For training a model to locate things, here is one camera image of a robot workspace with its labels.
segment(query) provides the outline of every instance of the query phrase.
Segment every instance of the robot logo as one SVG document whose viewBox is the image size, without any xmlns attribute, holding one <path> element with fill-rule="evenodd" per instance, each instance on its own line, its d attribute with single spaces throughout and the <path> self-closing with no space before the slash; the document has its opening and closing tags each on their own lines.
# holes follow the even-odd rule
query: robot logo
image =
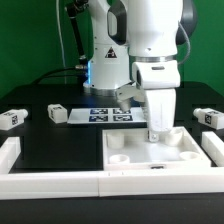
<svg viewBox="0 0 224 224">
<path fill-rule="evenodd" d="M 107 52 L 107 55 L 105 58 L 117 58 L 117 55 L 115 54 L 114 49 L 112 47 Z"/>
</svg>

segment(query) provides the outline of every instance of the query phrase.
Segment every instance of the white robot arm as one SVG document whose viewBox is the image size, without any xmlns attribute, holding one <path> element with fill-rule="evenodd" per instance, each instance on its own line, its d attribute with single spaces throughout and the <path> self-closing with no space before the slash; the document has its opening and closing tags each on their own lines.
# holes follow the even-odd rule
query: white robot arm
<svg viewBox="0 0 224 224">
<path fill-rule="evenodd" d="M 91 94 L 114 96 L 117 88 L 131 82 L 129 74 L 129 56 L 127 46 L 115 43 L 107 32 L 107 12 L 110 8 L 107 0 L 73 0 L 67 5 L 81 58 L 81 69 L 87 70 L 84 91 Z M 82 42 L 78 35 L 76 16 L 88 9 L 93 30 L 93 56 L 87 62 Z"/>
<path fill-rule="evenodd" d="M 108 12 L 109 35 L 128 43 L 129 54 L 135 57 L 132 79 L 136 87 L 118 89 L 117 98 L 124 110 L 130 97 L 145 102 L 151 142 L 158 141 L 158 134 L 170 131 L 174 124 L 174 88 L 180 85 L 176 36 L 181 20 L 193 15 L 191 11 L 194 13 L 191 0 L 121 0 Z M 189 34 L 196 24 L 193 17 Z M 126 20 L 123 27 L 121 20 Z"/>
</svg>

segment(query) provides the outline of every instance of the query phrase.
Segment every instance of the green wall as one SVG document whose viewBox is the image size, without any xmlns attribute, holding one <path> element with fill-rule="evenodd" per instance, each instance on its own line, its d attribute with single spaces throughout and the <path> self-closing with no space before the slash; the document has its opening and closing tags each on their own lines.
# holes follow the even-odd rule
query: green wall
<svg viewBox="0 0 224 224">
<path fill-rule="evenodd" d="M 71 1 L 60 0 L 66 66 L 78 63 L 72 28 L 64 12 L 65 4 Z M 207 83 L 224 95 L 224 1 L 195 0 L 195 4 L 199 21 L 191 38 L 191 57 L 180 68 L 182 80 Z M 91 57 L 92 35 L 88 12 L 79 15 L 78 22 L 85 51 Z M 179 50 L 183 55 L 185 46 Z M 18 85 L 31 83 L 43 73 L 61 67 L 56 0 L 1 0 L 0 97 Z"/>
</svg>

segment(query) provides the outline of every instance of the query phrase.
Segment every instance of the table surface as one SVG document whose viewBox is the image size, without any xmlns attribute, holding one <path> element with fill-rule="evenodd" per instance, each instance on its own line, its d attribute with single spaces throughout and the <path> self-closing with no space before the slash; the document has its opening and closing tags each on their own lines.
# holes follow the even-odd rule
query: table surface
<svg viewBox="0 0 224 224">
<path fill-rule="evenodd" d="M 175 126 L 184 126 L 198 144 L 202 131 L 215 131 L 193 117 L 195 108 L 224 111 L 224 98 L 202 83 L 185 82 L 176 90 Z M 0 131 L 0 141 L 20 136 L 22 153 L 11 173 L 102 170 L 103 129 L 144 128 L 136 124 L 54 124 L 49 104 L 72 108 L 117 107 L 113 97 L 83 94 L 75 85 L 27 85 L 0 100 L 0 113 L 25 108 L 23 125 Z M 222 223 L 224 194 L 144 195 L 107 198 L 71 198 L 0 201 L 2 223 Z"/>
</svg>

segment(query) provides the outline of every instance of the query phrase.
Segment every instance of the blue light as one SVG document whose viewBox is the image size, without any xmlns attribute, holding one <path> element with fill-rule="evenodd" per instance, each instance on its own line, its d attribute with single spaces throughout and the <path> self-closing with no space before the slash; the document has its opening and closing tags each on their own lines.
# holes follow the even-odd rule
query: blue light
<svg viewBox="0 0 224 224">
<path fill-rule="evenodd" d="M 91 62 L 88 62 L 88 84 L 91 83 L 91 72 L 90 72 Z"/>
</svg>

